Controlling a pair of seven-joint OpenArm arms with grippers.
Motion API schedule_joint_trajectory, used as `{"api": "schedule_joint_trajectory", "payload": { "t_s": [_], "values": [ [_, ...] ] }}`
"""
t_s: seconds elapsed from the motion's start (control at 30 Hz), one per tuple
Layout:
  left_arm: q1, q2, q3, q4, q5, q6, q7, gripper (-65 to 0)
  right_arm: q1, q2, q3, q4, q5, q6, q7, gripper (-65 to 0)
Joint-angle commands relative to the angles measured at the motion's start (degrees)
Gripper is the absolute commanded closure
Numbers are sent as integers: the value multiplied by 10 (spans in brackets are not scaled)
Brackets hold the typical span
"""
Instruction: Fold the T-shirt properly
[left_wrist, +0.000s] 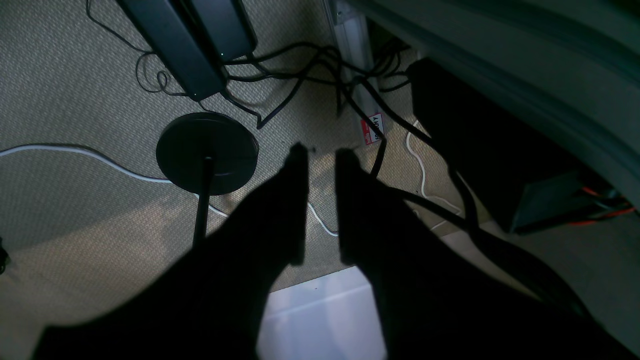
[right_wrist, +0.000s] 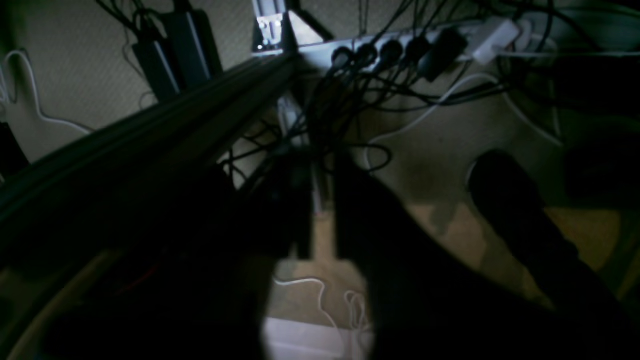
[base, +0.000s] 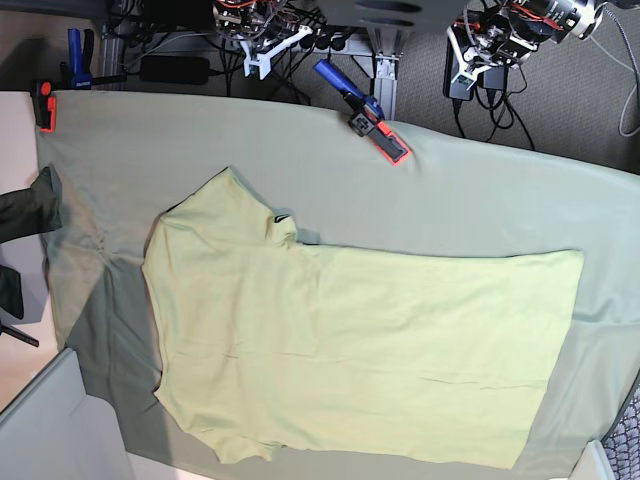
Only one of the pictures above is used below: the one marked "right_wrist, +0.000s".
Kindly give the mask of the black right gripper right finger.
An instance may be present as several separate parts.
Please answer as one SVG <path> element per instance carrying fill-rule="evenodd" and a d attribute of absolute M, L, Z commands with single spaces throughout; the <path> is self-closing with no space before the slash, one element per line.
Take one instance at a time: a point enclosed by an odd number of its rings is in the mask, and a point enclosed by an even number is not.
<path fill-rule="evenodd" d="M 639 330 L 544 210 L 510 155 L 470 168 L 471 199 L 553 310 L 473 271 L 438 244 L 384 184 L 337 155 L 338 257 L 366 280 L 373 360 L 630 360 Z"/>

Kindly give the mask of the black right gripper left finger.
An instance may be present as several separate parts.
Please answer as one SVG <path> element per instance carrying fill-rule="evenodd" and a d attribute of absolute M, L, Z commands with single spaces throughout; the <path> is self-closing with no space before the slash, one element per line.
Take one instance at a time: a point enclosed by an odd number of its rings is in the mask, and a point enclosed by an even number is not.
<path fill-rule="evenodd" d="M 47 360 L 265 360 L 272 273 L 311 232 L 311 169 L 275 165 L 249 196 L 196 192 L 149 278 L 62 313 Z"/>

